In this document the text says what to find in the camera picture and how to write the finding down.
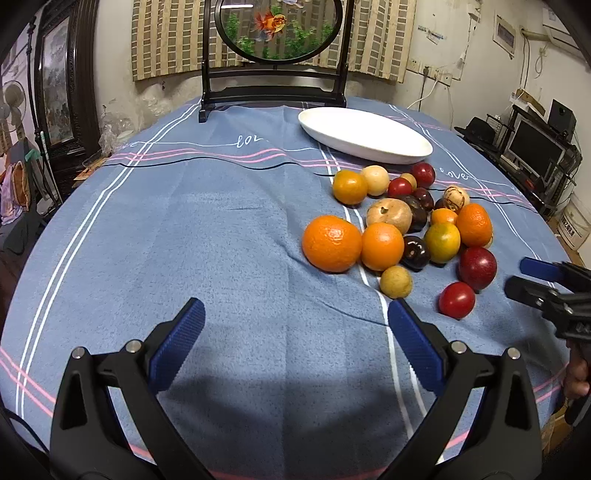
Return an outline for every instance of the floor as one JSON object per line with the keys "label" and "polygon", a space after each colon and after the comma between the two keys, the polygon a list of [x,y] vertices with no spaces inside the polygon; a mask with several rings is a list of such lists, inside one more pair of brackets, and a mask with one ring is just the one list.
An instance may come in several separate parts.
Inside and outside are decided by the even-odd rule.
{"label": "floor", "polygon": [[560,245],[562,245],[562,248],[564,248],[564,251],[569,256],[570,261],[572,263],[574,263],[575,265],[578,265],[580,267],[584,267],[585,264],[583,263],[583,260],[581,259],[581,256],[579,255],[579,253],[576,252],[575,250],[573,250],[572,248],[570,248],[566,244],[566,242],[562,239],[562,237],[558,234],[558,219],[556,217],[550,219],[548,221],[548,226],[556,235],[556,238],[560,242]]}

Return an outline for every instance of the oval frame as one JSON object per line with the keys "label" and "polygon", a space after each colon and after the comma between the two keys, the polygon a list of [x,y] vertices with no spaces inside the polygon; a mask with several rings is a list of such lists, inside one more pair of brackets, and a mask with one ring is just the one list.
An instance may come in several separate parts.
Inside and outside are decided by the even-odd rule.
{"label": "oval frame", "polygon": [[333,31],[330,33],[328,38],[324,41],[322,45],[320,45],[317,49],[302,55],[301,57],[296,57],[294,59],[284,59],[284,60],[271,60],[271,59],[262,59],[260,57],[255,57],[254,55],[250,55],[244,51],[242,51],[238,46],[230,40],[228,35],[226,35],[225,30],[222,27],[222,4],[225,0],[217,0],[216,1],[216,8],[213,14],[213,18],[216,23],[216,30],[217,33],[222,38],[223,42],[236,54],[240,55],[241,57],[253,61],[255,63],[260,63],[263,65],[289,65],[293,63],[299,63],[301,61],[306,61],[312,57],[316,57],[320,52],[328,48],[328,46],[334,42],[335,38],[340,32],[340,28],[343,24],[343,5],[341,4],[340,0],[333,0],[335,3],[335,14],[336,14],[336,21],[335,26],[333,27]]}

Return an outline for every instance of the finger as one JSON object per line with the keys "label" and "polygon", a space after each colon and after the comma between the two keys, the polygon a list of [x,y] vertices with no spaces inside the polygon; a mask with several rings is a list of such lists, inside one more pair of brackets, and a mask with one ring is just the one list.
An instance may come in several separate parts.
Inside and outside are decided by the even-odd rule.
{"label": "finger", "polygon": [[567,398],[576,400],[577,398],[584,397],[589,393],[588,382],[565,382],[564,383],[564,394]]}
{"label": "finger", "polygon": [[587,380],[587,377],[589,376],[589,366],[582,358],[571,360],[566,371],[567,375],[579,381]]}

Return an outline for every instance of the table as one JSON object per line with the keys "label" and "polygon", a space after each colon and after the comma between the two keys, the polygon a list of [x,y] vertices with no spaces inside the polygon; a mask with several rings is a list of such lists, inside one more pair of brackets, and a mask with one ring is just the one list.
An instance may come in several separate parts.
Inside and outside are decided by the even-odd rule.
{"label": "table", "polygon": [[[489,212],[499,271],[474,311],[461,322],[437,311],[439,292],[457,280],[457,260],[413,274],[407,300],[419,318],[474,351],[516,346],[544,423],[567,349],[538,312],[502,288],[524,256],[567,260],[558,240],[511,182],[444,125],[394,105],[347,103],[424,135],[434,147],[433,187],[458,184]],[[42,440],[74,347],[121,349],[193,296],[205,305],[205,327],[158,399],[214,476],[371,479],[404,447],[434,396],[385,325],[378,275],[361,265],[328,275],[301,251],[313,218],[336,215],[363,229],[375,201],[343,207],[330,177],[314,173],[369,162],[310,138],[297,120],[306,107],[230,106],[200,124],[196,99],[107,162],[152,167],[103,166],[58,210],[25,266],[0,343],[2,399]],[[153,166],[171,161],[179,162]],[[410,170],[386,167],[392,178]],[[16,381],[26,383],[24,397]],[[445,458],[461,447],[477,402],[470,399]],[[122,398],[113,403],[134,452],[149,459]]]}

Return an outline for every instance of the orange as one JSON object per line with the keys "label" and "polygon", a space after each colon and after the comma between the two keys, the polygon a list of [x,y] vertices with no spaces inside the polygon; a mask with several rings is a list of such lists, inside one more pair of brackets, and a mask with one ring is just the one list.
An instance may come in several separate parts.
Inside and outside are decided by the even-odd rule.
{"label": "orange", "polygon": [[368,194],[368,182],[359,173],[340,170],[333,180],[333,195],[345,205],[357,205]]}
{"label": "orange", "polygon": [[431,225],[423,239],[431,254],[431,261],[437,264],[446,264],[455,257],[462,243],[456,226],[447,222]]}
{"label": "orange", "polygon": [[301,249],[316,268],[341,273],[359,259],[361,233],[342,218],[323,215],[312,220],[304,230]]}
{"label": "orange", "polygon": [[456,226],[467,247],[484,247],[491,241],[491,218],[484,207],[477,203],[469,203],[460,210]]}
{"label": "orange", "polygon": [[400,230],[389,223],[372,223],[363,232],[361,261],[378,272],[393,267],[402,258],[404,240]]}
{"label": "orange", "polygon": [[436,223],[451,223],[455,225],[457,221],[457,213],[449,208],[438,208],[431,212],[431,225]]}

